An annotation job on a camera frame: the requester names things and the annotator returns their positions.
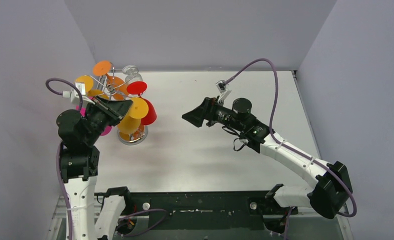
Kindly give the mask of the red wine glass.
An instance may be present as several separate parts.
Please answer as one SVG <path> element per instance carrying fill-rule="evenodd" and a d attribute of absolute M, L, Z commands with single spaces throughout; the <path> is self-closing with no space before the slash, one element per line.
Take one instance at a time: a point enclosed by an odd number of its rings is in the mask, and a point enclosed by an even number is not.
<path fill-rule="evenodd" d="M 133 104 L 128 115 L 133 119 L 141 120 L 142 125 L 148 126 L 156 121 L 157 113 L 154 105 L 142 96 L 146 90 L 147 83 L 143 81 L 135 81 L 128 85 L 127 91 L 134 95 L 131 98 Z"/>

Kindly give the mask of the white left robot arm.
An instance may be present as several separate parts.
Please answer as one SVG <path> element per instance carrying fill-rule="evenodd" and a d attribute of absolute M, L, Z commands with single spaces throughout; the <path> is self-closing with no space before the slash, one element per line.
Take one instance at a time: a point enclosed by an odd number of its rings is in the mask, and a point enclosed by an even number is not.
<path fill-rule="evenodd" d="M 100 156 L 95 143 L 107 126 L 121 122 L 132 104 L 132 100 L 93 97 L 84 115 L 68 109 L 56 119 L 61 138 L 56 167 L 66 203 L 69 240 L 111 240 L 120 215 L 132 212 L 133 201 L 127 187 L 109 188 L 102 194 L 99 217 L 95 216 L 94 205 Z"/>

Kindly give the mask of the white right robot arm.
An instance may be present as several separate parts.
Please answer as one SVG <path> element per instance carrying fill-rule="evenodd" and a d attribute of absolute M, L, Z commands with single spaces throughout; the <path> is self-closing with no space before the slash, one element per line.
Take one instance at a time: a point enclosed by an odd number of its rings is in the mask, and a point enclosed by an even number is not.
<path fill-rule="evenodd" d="M 330 163 L 308 155 L 259 121 L 251 110 L 252 103 L 246 98 L 238 98 L 231 108 L 226 108 L 217 98 L 206 97 L 195 109 L 183 114 L 182 119 L 198 128 L 203 122 L 209 127 L 221 124 L 245 147 L 276 160 L 308 184 L 307 187 L 277 184 L 266 195 L 270 213 L 277 215 L 287 207 L 307 207 L 327 219 L 340 215 L 347 200 L 354 198 L 347 167 L 339 161 Z"/>

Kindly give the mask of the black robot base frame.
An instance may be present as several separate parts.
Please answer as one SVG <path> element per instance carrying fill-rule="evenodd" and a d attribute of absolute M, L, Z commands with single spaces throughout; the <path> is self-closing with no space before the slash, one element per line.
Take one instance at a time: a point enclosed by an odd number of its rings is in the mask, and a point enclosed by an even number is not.
<path fill-rule="evenodd" d="M 268 190 L 201 192 L 129 192 L 116 218 L 115 232 L 130 236 L 161 230 L 272 230 L 283 233 L 288 215 Z"/>

